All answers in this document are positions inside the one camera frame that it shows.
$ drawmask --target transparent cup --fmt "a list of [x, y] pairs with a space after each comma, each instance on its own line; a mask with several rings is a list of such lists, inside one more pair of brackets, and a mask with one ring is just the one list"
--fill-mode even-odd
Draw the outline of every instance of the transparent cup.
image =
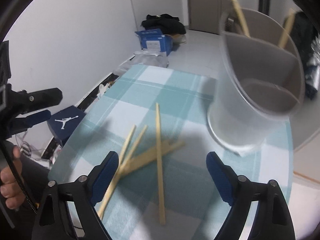
[[250, 38], [241, 34], [234, 12], [221, 18], [223, 61], [208, 109], [213, 137], [238, 153], [257, 149], [304, 98], [302, 63], [292, 39], [280, 49], [281, 25], [254, 10], [243, 13]]

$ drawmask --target chopstick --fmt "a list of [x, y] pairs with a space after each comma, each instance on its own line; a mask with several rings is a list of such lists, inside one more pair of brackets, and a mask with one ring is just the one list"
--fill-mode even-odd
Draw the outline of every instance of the chopstick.
[[243, 11], [240, 7], [240, 4], [238, 2], [238, 0], [231, 0], [232, 4], [233, 4], [233, 8], [235, 9], [237, 15], [238, 15], [238, 19], [242, 28], [242, 31], [244, 32], [244, 35], [250, 38], [250, 33], [249, 33], [249, 28], [247, 25], [247, 21], [245, 20]]
[[164, 189], [161, 154], [161, 124], [159, 104], [156, 103], [156, 151], [157, 151], [157, 171], [158, 171], [158, 194], [159, 194], [159, 220], [161, 225], [165, 225], [164, 209]]
[[295, 11], [291, 8], [289, 10], [289, 17], [288, 17], [287, 21], [285, 22], [285, 26], [284, 26], [284, 29], [282, 31], [282, 34], [280, 36], [279, 43], [278, 43], [278, 47], [281, 49], [283, 49], [288, 42], [290, 33], [292, 31], [292, 27], [294, 24], [295, 17], [296, 17]]
[[128, 145], [129, 145], [129, 143], [131, 141], [131, 138], [132, 138], [132, 135], [133, 135], [135, 129], [136, 129], [136, 125], [133, 125], [133, 127], [131, 128], [131, 130], [130, 130], [128, 136], [127, 136], [127, 138], [124, 141], [124, 144], [122, 146], [121, 152], [119, 154], [119, 166], [118, 166], [118, 168], [120, 167], [120, 165], [122, 163], [122, 160], [124, 158], [124, 153], [127, 150], [127, 147], [128, 147]]
[[[170, 145], [169, 141], [165, 140], [161, 142], [162, 156], [165, 156], [169, 152], [172, 152], [184, 145], [185, 145], [184, 141], [177, 141]], [[147, 164], [155, 161], [156, 159], [157, 159], [156, 147], [151, 147], [148, 150], [146, 150], [144, 153], [140, 154], [139, 156], [131, 158], [130, 161], [127, 163], [127, 165], [123, 167], [121, 175], [124, 177], [129, 173], [136, 171], [146, 166]]]
[[[142, 131], [140, 132], [140, 134], [138, 135], [137, 139], [136, 139], [135, 142], [133, 143], [132, 147], [130, 148], [128, 155], [127, 155], [126, 158], [124, 159], [123, 164], [121, 164], [121, 163], [119, 162], [119, 167], [118, 167], [115, 175], [113, 176], [113, 178], [112, 178], [112, 180], [111, 180], [111, 182], [110, 182], [110, 185], [109, 185], [109, 187], [107, 188], [106, 193], [104, 194], [104, 197], [103, 197], [101, 206], [100, 206], [100, 208], [99, 208], [99, 210], [98, 210], [98, 216], [99, 216], [100, 219], [103, 218], [103, 214], [104, 214], [104, 211], [105, 211], [105, 209], [106, 209], [106, 207], [107, 207], [107, 204], [108, 204], [108, 202], [109, 202], [109, 200], [110, 200], [110, 198], [111, 198], [111, 196], [112, 196], [112, 194], [113, 194], [113, 192], [114, 192], [114, 190], [115, 190], [115, 188], [116, 188], [117, 183], [119, 182], [119, 180], [120, 180], [120, 178], [121, 178], [122, 168], [123, 168], [123, 167], [128, 163], [128, 161], [130, 160], [132, 154], [133, 154], [134, 151], [136, 150], [136, 148], [137, 148], [138, 144], [140, 143], [140, 141], [141, 141], [141, 139], [142, 139], [142, 136], [143, 136], [143, 134], [145, 133], [145, 131], [146, 131], [147, 128], [148, 128], [148, 126], [145, 125], [144, 128], [142, 129]], [[131, 137], [132, 137], [133, 131], [134, 131], [134, 129], [132, 128], [129, 136], [128, 136], [127, 139], [125, 140], [124, 146], [125, 146], [126, 143], [127, 143], [126, 147], [128, 146], [129, 141], [130, 141], [130, 139], [131, 139]], [[120, 158], [123, 158], [123, 155], [124, 155], [124, 153], [121, 151]]]

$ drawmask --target cardboard box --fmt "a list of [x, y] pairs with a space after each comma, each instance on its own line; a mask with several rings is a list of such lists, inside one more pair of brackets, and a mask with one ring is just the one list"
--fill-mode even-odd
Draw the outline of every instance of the cardboard box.
[[85, 113], [75, 106], [69, 106], [51, 116], [47, 121], [54, 138], [63, 147], [78, 124], [84, 118]]
[[142, 49], [149, 51], [166, 52], [167, 56], [172, 50], [172, 37], [163, 35], [160, 29], [136, 32], [140, 38]]

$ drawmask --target person's hand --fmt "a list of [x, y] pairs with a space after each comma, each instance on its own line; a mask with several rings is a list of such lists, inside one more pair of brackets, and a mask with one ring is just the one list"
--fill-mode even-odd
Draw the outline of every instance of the person's hand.
[[[21, 176], [22, 163], [19, 159], [19, 148], [15, 146], [12, 150], [12, 153], [14, 156], [14, 166], [16, 167], [19, 175]], [[8, 166], [1, 171], [0, 179], [3, 183], [3, 185], [0, 187], [0, 192], [5, 198], [7, 198], [5, 202], [7, 207], [9, 209], [16, 209], [19, 206], [21, 206], [24, 202], [24, 195]]]

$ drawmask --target jordan logo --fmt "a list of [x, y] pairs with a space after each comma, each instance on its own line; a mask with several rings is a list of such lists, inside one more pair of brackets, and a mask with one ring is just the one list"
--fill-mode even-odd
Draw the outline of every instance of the jordan logo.
[[62, 122], [62, 127], [61, 129], [64, 130], [64, 126], [66, 125], [66, 122], [72, 120], [72, 119], [75, 119], [75, 118], [78, 118], [79, 116], [75, 116], [75, 117], [68, 117], [68, 118], [63, 118], [62, 120], [55, 120], [57, 122]]

